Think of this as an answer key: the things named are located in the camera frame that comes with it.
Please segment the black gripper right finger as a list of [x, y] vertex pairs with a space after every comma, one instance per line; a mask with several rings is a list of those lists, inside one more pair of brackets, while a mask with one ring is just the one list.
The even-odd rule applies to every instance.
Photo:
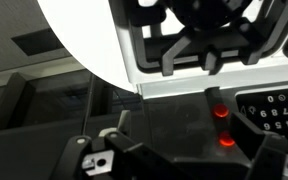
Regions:
[[288, 180], [288, 140], [257, 127], [239, 112], [231, 115], [230, 135], [251, 161], [245, 180]]

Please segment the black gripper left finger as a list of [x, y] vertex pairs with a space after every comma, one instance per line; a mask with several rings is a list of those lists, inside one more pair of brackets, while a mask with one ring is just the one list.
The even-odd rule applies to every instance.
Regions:
[[119, 131], [71, 137], [49, 180], [191, 180], [181, 168]]

